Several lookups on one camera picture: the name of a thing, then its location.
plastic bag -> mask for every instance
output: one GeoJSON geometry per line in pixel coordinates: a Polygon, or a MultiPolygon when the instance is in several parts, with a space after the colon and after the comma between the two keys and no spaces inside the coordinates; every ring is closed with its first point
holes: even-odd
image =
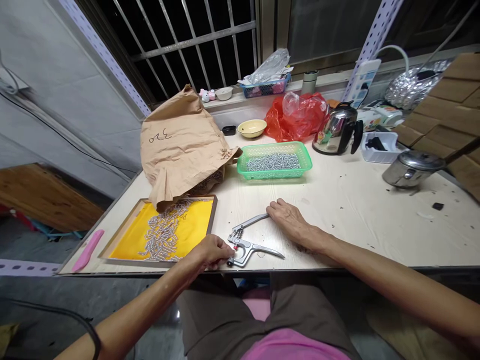
{"type": "Polygon", "coordinates": [[[268,57],[250,76],[248,81],[250,84],[265,83],[270,80],[273,75],[281,74],[284,67],[290,61],[289,51],[280,48],[268,57]]]}
{"type": "Polygon", "coordinates": [[[323,128],[328,119],[327,102],[319,92],[300,96],[287,92],[273,100],[266,113],[265,134],[278,143],[302,141],[323,128]]]}

white table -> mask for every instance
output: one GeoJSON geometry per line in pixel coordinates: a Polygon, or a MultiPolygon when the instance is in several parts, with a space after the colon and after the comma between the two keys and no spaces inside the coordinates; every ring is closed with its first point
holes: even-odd
{"type": "MultiPolygon", "coordinates": [[[[268,144],[262,135],[255,140],[237,133],[227,136],[230,146],[268,144]]],[[[305,144],[313,168],[302,178],[246,181],[229,166],[225,181],[213,188],[218,197],[212,233],[227,239],[232,227],[265,213],[272,200],[283,198],[297,206],[306,221],[349,243],[369,249],[409,267],[479,267],[480,208],[461,188],[436,173],[422,183],[421,191],[399,190],[382,180],[388,164],[364,161],[360,150],[354,155],[327,156],[305,144]],[[432,205],[443,203],[437,211],[432,205]]],[[[103,237],[88,265],[78,275],[162,273],[164,264],[131,265],[98,258],[120,224],[141,198],[147,198],[151,185],[143,172],[100,222],[92,229],[103,229],[103,237]]],[[[92,233],[66,261],[60,275],[71,275],[92,233]]],[[[245,229],[243,239],[278,250],[285,259],[254,253],[245,268],[221,271],[264,272],[273,270],[319,270],[335,268],[331,260],[298,251],[268,218],[245,229]]]]}

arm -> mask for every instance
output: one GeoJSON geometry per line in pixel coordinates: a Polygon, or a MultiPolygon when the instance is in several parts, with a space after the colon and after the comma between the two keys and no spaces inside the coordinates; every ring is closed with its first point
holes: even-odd
{"type": "MultiPolygon", "coordinates": [[[[234,255],[234,250],[218,236],[207,235],[147,290],[96,326],[101,340],[99,359],[124,359],[140,337],[201,272],[207,267],[217,269],[220,263],[234,255]]],[[[94,343],[86,334],[56,359],[91,360],[94,350],[94,343]]]]}
{"type": "Polygon", "coordinates": [[[308,224],[282,199],[267,213],[294,242],[333,259],[406,312],[435,329],[475,343],[480,337],[480,305],[398,262],[337,239],[308,224]]]}

hand press pliers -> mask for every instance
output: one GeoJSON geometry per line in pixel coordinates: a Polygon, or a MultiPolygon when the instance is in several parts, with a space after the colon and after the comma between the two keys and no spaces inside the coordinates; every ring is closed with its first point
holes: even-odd
{"type": "Polygon", "coordinates": [[[232,229],[231,234],[228,236],[228,241],[233,244],[233,248],[235,250],[237,250],[239,247],[242,248],[243,255],[238,259],[235,259],[234,257],[229,258],[226,262],[226,264],[229,267],[236,265],[238,267],[243,268],[247,264],[247,261],[249,260],[250,255],[252,255],[252,253],[257,251],[272,254],[272,255],[278,256],[279,258],[285,259],[285,256],[283,256],[281,253],[279,253],[276,250],[241,239],[242,233],[244,232],[244,229],[247,226],[252,225],[257,221],[268,218],[268,217],[269,217],[268,214],[257,215],[255,217],[252,217],[250,220],[242,222],[240,225],[237,225],[232,229]]]}

left hand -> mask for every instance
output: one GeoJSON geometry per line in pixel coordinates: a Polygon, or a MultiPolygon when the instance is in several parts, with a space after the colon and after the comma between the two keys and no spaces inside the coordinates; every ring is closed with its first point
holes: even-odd
{"type": "Polygon", "coordinates": [[[235,251],[217,235],[208,234],[186,256],[198,263],[200,271],[207,268],[217,270],[228,258],[235,256],[235,251]]]}

